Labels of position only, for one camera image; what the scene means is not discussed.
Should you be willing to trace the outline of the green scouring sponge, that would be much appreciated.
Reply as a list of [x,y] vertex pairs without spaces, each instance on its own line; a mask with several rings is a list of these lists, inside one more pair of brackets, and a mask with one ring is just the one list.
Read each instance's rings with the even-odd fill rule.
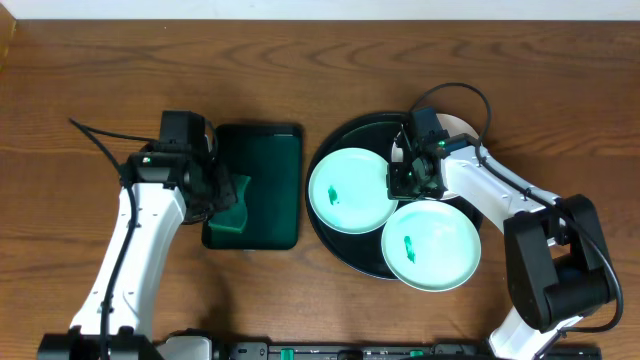
[[222,211],[215,213],[208,222],[213,232],[240,234],[246,228],[248,222],[246,190],[251,177],[232,174],[231,181],[231,203]]

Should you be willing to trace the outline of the white plate with green stain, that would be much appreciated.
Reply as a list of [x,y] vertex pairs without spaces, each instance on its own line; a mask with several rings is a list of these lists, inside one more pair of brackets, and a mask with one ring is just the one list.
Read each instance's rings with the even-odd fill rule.
[[322,158],[311,173],[307,196],[314,215],[330,229],[360,235],[380,228],[398,207],[387,194],[388,162],[363,148]]

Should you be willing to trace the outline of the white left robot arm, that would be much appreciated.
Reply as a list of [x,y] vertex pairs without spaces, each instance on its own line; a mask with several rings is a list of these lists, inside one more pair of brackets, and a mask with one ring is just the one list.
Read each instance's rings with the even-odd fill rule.
[[99,273],[64,334],[43,336],[40,359],[219,359],[224,347],[187,329],[159,345],[153,311],[181,225],[215,210],[227,175],[214,145],[152,142],[118,167],[119,215]]

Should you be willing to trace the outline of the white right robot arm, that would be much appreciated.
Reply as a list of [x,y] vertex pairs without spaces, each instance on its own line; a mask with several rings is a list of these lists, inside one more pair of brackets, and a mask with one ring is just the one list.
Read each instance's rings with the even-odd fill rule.
[[[468,201],[503,234],[507,284],[513,307],[489,337],[502,359],[541,359],[579,321],[624,297],[593,203],[542,191],[493,159],[484,147],[440,147],[434,160],[447,191]],[[452,206],[413,195],[384,227],[384,260],[405,284],[443,292],[466,282],[479,265],[477,230]]]

